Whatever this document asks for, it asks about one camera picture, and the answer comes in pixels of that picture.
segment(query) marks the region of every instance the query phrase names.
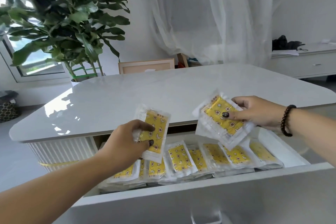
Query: sheer curtain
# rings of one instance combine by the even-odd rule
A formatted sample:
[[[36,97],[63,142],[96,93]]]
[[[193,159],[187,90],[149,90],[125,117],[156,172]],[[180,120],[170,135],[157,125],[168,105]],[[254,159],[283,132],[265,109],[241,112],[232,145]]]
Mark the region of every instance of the sheer curtain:
[[[281,0],[150,1],[154,38],[170,55],[263,66],[271,53],[271,18]]]

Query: cabinet drawer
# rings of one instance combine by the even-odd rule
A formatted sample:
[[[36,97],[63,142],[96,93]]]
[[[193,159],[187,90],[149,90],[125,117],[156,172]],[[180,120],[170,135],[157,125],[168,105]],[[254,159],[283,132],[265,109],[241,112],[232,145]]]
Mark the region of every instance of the cabinet drawer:
[[[102,195],[94,188],[69,210],[74,223],[191,223],[191,211],[206,215],[214,210],[237,210],[241,205],[257,213],[261,198],[257,180],[332,168],[328,163],[310,164],[271,131],[256,128],[252,133],[284,168]],[[187,145],[211,141],[185,132],[168,135],[166,143],[180,140]]]
[[[267,69],[291,77],[336,73],[336,52],[272,58]]]

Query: open drawer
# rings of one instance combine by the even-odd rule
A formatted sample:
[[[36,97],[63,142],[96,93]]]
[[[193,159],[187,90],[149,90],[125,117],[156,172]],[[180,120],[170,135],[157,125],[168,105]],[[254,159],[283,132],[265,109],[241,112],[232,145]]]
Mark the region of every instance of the open drawer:
[[[200,213],[218,209],[225,211],[230,208],[237,209],[237,197],[244,199],[244,207],[256,207],[254,202],[260,197],[256,187],[259,179],[332,168],[328,163],[310,164],[271,131],[256,128],[252,131],[252,136],[258,137],[285,167],[102,195],[99,195],[98,189],[94,188],[73,205],[70,209],[71,214],[76,216],[78,223],[108,223],[113,220],[132,223],[135,221],[134,218],[138,220],[137,223],[171,223],[177,221],[173,218],[174,213],[181,218],[181,223],[189,223],[191,211]],[[180,140],[184,140],[187,145],[195,141],[217,142],[195,135],[192,131],[169,134],[166,143]]]

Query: potted plant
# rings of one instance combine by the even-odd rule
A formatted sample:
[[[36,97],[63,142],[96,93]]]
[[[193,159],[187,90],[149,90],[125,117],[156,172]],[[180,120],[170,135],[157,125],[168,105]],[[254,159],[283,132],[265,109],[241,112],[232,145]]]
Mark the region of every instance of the potted plant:
[[[116,25],[130,22],[106,11],[130,13],[126,3],[127,0],[7,0],[6,5],[0,6],[0,36],[9,35],[11,41],[31,40],[13,53],[12,66],[23,64],[32,52],[42,50],[50,53],[53,61],[63,62],[73,81],[78,82],[98,73],[104,75],[99,61],[103,43],[119,58],[109,39],[124,40],[125,32]],[[76,75],[78,70],[83,75]]]

